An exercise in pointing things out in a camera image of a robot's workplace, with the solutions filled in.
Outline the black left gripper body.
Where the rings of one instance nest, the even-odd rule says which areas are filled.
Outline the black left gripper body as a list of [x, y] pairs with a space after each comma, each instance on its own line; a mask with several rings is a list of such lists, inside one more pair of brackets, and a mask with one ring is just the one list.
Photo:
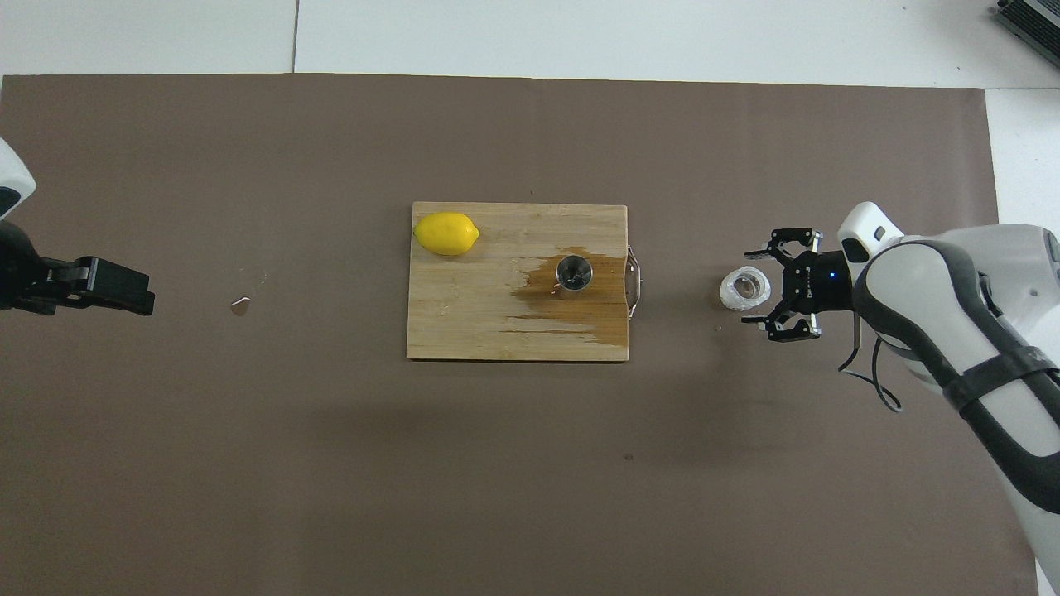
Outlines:
[[48, 271], [29, 236], [14, 223], [0, 220], [0, 310], [52, 313], [52, 305], [30, 296], [29, 291]]

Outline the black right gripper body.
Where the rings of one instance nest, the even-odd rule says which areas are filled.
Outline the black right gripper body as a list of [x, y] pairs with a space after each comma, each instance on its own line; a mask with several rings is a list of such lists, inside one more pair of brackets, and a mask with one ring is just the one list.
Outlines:
[[793, 313], [853, 310], [852, 281], [843, 252], [802, 252], [783, 268], [783, 302]]

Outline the clear glass cup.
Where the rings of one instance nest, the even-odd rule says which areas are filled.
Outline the clear glass cup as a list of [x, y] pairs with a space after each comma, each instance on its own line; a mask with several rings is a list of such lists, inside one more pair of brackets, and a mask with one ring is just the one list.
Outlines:
[[723, 276], [718, 290], [720, 304], [728, 310], [746, 312], [764, 305], [772, 297], [768, 276], [757, 267], [740, 267]]

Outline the metal jigger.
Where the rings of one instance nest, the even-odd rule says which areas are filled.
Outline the metal jigger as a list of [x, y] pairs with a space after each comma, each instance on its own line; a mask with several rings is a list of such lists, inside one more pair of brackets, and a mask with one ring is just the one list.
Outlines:
[[590, 261], [581, 255], [568, 255], [556, 263], [556, 283], [553, 294], [561, 300], [571, 300], [593, 283], [594, 268]]

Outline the brown table mat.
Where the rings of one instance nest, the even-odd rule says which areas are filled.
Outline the brown table mat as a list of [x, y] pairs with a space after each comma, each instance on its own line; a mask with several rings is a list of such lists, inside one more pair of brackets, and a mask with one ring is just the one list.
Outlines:
[[[943, 399], [716, 300], [859, 201], [997, 220], [984, 91], [7, 76], [0, 137], [38, 252], [157, 294], [0, 313], [0, 596], [1037, 596]], [[406, 358], [418, 200], [624, 204], [628, 363]]]

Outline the grey ribbed device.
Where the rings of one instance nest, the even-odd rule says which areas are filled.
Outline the grey ribbed device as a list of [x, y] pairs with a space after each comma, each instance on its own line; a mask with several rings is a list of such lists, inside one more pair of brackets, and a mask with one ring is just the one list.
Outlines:
[[995, 0], [995, 19], [1060, 68], [1060, 0]]

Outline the yellow lemon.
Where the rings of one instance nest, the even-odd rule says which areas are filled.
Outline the yellow lemon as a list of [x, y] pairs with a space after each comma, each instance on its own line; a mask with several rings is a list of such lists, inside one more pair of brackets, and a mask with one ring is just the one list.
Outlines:
[[474, 247], [480, 230], [469, 215], [443, 211], [419, 220], [412, 228], [412, 235], [428, 252], [457, 257], [467, 253]]

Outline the wooden cutting board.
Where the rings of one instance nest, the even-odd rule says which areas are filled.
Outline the wooden cutting board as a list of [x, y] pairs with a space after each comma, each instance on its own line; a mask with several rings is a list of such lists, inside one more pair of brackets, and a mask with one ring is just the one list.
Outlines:
[[[624, 363], [629, 360], [625, 206], [416, 201], [412, 222], [453, 211], [480, 230], [465, 255], [410, 243], [406, 354], [414, 361]], [[581, 255], [593, 283], [553, 294], [556, 263]]]

